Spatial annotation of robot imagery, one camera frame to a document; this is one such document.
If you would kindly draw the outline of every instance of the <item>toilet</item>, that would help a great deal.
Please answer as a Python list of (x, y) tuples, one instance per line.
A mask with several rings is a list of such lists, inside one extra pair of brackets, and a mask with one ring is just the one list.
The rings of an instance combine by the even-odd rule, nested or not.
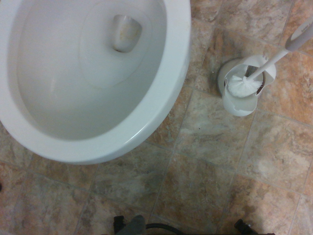
[(48, 159), (95, 164), (142, 143), (182, 88), (189, 0), (2, 0), (0, 120)]

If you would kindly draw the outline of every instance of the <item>floor tile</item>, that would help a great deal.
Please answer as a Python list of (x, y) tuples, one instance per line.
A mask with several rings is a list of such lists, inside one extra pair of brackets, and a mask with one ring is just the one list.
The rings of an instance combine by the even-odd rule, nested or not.
[(214, 24), (222, 2), (222, 0), (190, 0), (191, 17)]
[(0, 230), (7, 231), (26, 171), (0, 162)]
[(233, 173), (175, 154), (154, 214), (213, 233), (220, 222)]
[(90, 195), (78, 224), (77, 235), (113, 235), (115, 216), (123, 215), (127, 224), (138, 214), (142, 215), (147, 223), (149, 220), (147, 213), (110, 201), (99, 195)]
[(185, 79), (185, 85), (193, 87), (198, 76), (199, 69), (204, 59), (207, 46), (211, 37), (213, 26), (192, 20), (191, 27), (191, 55), (190, 63)]
[[(181, 225), (179, 223), (173, 223), (167, 219), (163, 219), (163, 218), (159, 218), (155, 215), (151, 215), (150, 216), (150, 219), (149, 219), (149, 224), (152, 224), (152, 223), (161, 223), (161, 224), (167, 224), (167, 225), (170, 225), (180, 231), (182, 231), (183, 233), (185, 234), (203, 234), (203, 232), (199, 231), (199, 230), (196, 230), (196, 229), (192, 229), (192, 228), (189, 228), (187, 226), (184, 226), (184, 225)], [(148, 229), (147, 230), (147, 234), (148, 235), (171, 235), (171, 234), (175, 234), (173, 232), (170, 232), (168, 230), (165, 230), (165, 229)]]
[(313, 125), (313, 58), (299, 52), (276, 63), (275, 81), (264, 89), (259, 108)]
[(244, 176), (237, 175), (218, 233), (238, 233), (238, 219), (259, 234), (287, 235), (299, 195)]
[(10, 233), (71, 235), (88, 193), (28, 173), (16, 204)]
[[(280, 41), (280, 45), (285, 46), (286, 40), (292, 35), (296, 29), (304, 23), (307, 18), (312, 16), (313, 1), (312, 0), (295, 0), (294, 6), (289, 15), (283, 37)], [(313, 39), (308, 40), (300, 51), (313, 55)]]
[(33, 153), (20, 145), (0, 122), (0, 160), (27, 168)]
[(278, 44), (292, 0), (227, 0), (219, 24), (245, 35)]
[(99, 166), (92, 191), (144, 211), (151, 211), (172, 152), (142, 143)]
[(313, 199), (301, 197), (290, 235), (313, 234)]
[(184, 118), (192, 88), (183, 86), (179, 96), (162, 124), (147, 138), (147, 141), (173, 148)]
[(177, 138), (176, 149), (192, 157), (235, 169), (253, 114), (233, 116), (224, 109), (222, 99), (194, 91)]
[(311, 166), (310, 172), (308, 174), (307, 181), (304, 186), (303, 193), (310, 197), (313, 197), (313, 167)]
[(239, 172), (301, 192), (312, 157), (312, 128), (257, 112)]
[(34, 154), (29, 168), (39, 174), (80, 188), (89, 189), (98, 165), (72, 165)]
[(276, 51), (277, 48), (272, 45), (217, 27), (213, 31), (195, 87), (211, 94), (220, 95), (217, 76), (223, 64), (236, 58), (257, 54), (270, 57)]

